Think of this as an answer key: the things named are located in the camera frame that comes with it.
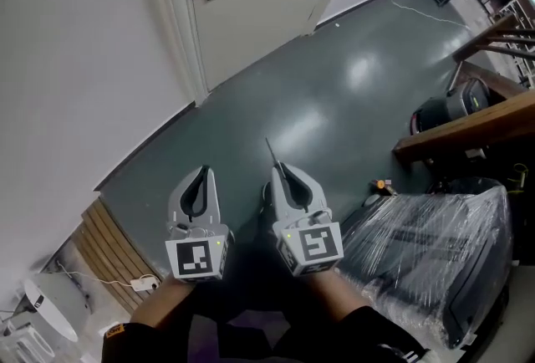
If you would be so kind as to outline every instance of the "plastic-wrapped furniture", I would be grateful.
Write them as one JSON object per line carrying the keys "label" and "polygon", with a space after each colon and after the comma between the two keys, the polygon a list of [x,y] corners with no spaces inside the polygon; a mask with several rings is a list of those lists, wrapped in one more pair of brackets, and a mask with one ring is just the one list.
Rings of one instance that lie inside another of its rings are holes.
{"label": "plastic-wrapped furniture", "polygon": [[488,188],[496,183],[485,180],[476,183],[478,195],[385,197],[342,226],[342,274],[381,314],[430,348],[462,345],[507,280],[507,191]]}

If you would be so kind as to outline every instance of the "green floor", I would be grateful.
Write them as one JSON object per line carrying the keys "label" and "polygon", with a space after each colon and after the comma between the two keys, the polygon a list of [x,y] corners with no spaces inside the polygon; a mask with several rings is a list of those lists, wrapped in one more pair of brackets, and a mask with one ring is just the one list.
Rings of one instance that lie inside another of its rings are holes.
{"label": "green floor", "polygon": [[[438,18],[461,18],[432,0],[396,0]],[[270,176],[267,136],[282,161],[325,190],[341,220],[390,177],[402,192],[423,192],[421,164],[403,169],[390,154],[408,135],[411,113],[447,86],[449,55],[469,32],[376,0],[314,36],[284,45],[217,88],[105,185],[104,200],[146,259],[169,272],[164,241],[168,197],[182,177],[207,164],[216,173],[222,221],[247,240],[260,189]],[[490,68],[484,56],[476,59]]]}

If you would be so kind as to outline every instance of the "baseboard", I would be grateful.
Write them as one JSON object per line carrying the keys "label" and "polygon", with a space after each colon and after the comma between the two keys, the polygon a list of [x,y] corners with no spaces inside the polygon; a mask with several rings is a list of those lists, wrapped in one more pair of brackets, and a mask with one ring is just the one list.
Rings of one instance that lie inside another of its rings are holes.
{"label": "baseboard", "polygon": [[95,192],[100,192],[100,190],[108,183],[114,176],[116,176],[119,171],[121,171],[126,164],[128,164],[134,156],[136,156],[138,153],[140,153],[143,149],[146,148],[146,146],[151,143],[158,135],[160,135],[162,132],[167,130],[171,125],[173,125],[175,122],[177,122],[181,117],[183,117],[186,113],[189,111],[195,109],[196,104],[195,101],[191,102],[189,105],[187,105],[184,109],[182,109],[180,112],[178,112],[176,115],[172,116],[169,120],[165,122],[164,125],[162,125],[160,128],[158,128],[155,132],[153,132],[151,135],[149,135],[139,146],[137,146],[123,161],[119,163],[119,165],[114,168],[94,189]]}
{"label": "baseboard", "polygon": [[344,15],[347,15],[348,13],[352,13],[354,10],[358,8],[362,8],[363,6],[367,5],[370,2],[373,2],[374,0],[364,0],[363,2],[357,3],[354,6],[351,6],[347,9],[344,9],[343,11],[336,13],[335,15],[324,19],[323,21],[320,21],[318,25],[316,26],[315,30],[318,30],[319,28],[322,28],[324,25],[327,25],[329,23],[332,23],[333,21],[336,21],[337,19],[342,18]]}

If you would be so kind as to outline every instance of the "white cable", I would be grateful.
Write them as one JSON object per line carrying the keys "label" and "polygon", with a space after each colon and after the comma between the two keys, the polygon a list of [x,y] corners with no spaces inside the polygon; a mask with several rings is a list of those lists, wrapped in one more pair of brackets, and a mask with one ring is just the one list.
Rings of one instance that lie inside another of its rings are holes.
{"label": "white cable", "polygon": [[[104,284],[120,284],[121,286],[125,286],[125,287],[133,287],[132,284],[125,284],[125,283],[121,283],[120,281],[117,281],[117,280],[114,280],[114,281],[104,281],[103,279],[97,279],[96,277],[93,277],[92,275],[88,275],[88,274],[84,274],[84,273],[80,273],[78,271],[67,271],[67,269],[65,269],[65,267],[60,263],[58,262],[58,265],[59,267],[63,270],[62,273],[47,273],[47,274],[67,274],[67,275],[71,275],[71,274],[77,274],[77,275],[81,275],[82,277],[85,277],[87,279],[92,279],[94,281],[98,281],[100,283],[104,283]],[[158,287],[160,287],[160,279],[158,279],[155,275],[152,275],[152,274],[145,274],[145,275],[141,275],[138,279],[144,279],[146,277],[154,277],[156,282],[158,283]]]}
{"label": "white cable", "polygon": [[398,8],[401,8],[401,9],[407,9],[408,11],[413,11],[413,12],[419,13],[420,15],[423,15],[424,17],[434,19],[435,21],[440,21],[441,23],[451,23],[451,24],[455,24],[455,25],[458,25],[459,27],[464,27],[464,28],[467,28],[468,30],[471,31],[471,28],[468,27],[466,24],[456,23],[455,21],[450,21],[449,19],[440,19],[440,18],[436,18],[436,17],[433,17],[433,16],[431,16],[431,15],[427,15],[426,13],[420,12],[420,11],[418,11],[418,10],[416,10],[416,9],[408,8],[408,7],[406,7],[406,6],[401,6],[400,4],[394,2],[394,0],[390,0],[390,1],[392,2],[392,4],[394,4],[394,5],[397,6]]}

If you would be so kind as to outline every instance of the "black sleeve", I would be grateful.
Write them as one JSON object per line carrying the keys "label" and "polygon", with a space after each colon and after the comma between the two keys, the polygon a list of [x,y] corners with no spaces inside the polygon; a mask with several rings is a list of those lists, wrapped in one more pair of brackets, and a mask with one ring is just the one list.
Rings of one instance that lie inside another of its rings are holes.
{"label": "black sleeve", "polygon": [[147,325],[116,325],[104,335],[102,363],[167,361],[164,335]]}
{"label": "black sleeve", "polygon": [[363,307],[334,326],[331,350],[336,361],[415,362],[426,350],[411,335],[381,314]]}

